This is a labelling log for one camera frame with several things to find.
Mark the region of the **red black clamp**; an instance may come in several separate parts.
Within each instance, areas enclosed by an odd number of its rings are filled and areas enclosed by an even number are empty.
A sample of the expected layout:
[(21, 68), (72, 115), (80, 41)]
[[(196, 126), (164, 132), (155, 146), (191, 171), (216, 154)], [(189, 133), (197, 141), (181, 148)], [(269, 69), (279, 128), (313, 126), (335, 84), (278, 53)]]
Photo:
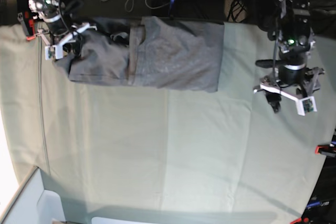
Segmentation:
[(174, 15), (173, 15), (174, 2), (175, 0), (170, 0), (170, 5), (169, 5), (169, 19), (170, 20), (174, 19)]
[(30, 10), (29, 0), (17, 0), (17, 20), (28, 41), (35, 39), (35, 14)]
[(316, 154), (324, 155), (326, 157), (335, 158), (335, 141), (332, 141), (330, 144), (318, 145), (315, 149)]

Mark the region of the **red clamp bottom right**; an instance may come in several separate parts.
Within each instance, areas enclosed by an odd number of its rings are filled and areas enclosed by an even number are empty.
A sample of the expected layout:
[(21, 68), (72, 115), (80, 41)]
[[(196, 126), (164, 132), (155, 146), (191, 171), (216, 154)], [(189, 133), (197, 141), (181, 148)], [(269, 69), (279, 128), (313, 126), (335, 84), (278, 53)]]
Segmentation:
[(290, 224), (309, 224), (309, 223), (310, 219), (308, 217), (301, 217), (292, 221)]

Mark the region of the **red black clamp left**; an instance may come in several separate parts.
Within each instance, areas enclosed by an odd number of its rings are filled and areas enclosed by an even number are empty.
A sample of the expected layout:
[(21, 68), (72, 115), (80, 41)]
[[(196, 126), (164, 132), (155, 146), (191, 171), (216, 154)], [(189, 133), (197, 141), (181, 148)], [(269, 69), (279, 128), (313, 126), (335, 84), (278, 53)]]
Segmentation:
[(29, 0), (17, 0), (17, 20), (28, 41), (35, 39), (35, 14), (30, 10)]

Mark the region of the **grey t-shirt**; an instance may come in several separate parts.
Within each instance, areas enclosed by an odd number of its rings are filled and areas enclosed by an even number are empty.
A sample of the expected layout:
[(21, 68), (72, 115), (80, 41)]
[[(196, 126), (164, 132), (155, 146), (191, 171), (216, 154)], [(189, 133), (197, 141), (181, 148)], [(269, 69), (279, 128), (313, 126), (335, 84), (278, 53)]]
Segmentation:
[(54, 66), (76, 83), (216, 92), (221, 71), (222, 24), (150, 16), (104, 23), (111, 36), (83, 34), (80, 53)]

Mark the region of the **red black clamp middle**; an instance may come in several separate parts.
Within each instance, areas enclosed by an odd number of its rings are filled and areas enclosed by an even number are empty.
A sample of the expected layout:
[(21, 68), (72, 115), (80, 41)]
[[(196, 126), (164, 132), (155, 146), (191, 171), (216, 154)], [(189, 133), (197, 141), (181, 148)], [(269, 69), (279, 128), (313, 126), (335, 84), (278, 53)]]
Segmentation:
[(173, 15), (174, 2), (175, 0), (170, 0), (170, 5), (169, 5), (169, 19), (170, 20), (174, 19), (174, 15)]

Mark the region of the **red black clamp right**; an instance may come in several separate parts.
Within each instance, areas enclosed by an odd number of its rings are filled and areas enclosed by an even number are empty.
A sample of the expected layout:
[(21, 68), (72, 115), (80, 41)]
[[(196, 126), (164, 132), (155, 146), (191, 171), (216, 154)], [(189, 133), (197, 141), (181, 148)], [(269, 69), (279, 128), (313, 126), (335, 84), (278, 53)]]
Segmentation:
[(330, 144), (318, 145), (315, 149), (316, 154), (324, 155), (326, 157), (335, 158), (335, 141), (332, 141)]

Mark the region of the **light green table cloth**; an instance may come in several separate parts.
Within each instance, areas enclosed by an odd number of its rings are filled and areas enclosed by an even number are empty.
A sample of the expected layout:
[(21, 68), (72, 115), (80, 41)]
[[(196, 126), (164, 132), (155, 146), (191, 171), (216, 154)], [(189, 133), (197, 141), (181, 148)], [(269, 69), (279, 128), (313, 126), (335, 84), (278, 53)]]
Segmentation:
[(73, 83), (38, 40), (1, 27), (1, 113), (16, 178), (33, 166), (65, 216), (156, 223), (290, 223), (300, 217), (335, 128), (335, 41), (309, 60), (325, 70), (317, 112), (283, 99), (274, 114), (256, 58), (273, 50), (257, 27), (228, 23), (216, 93)]

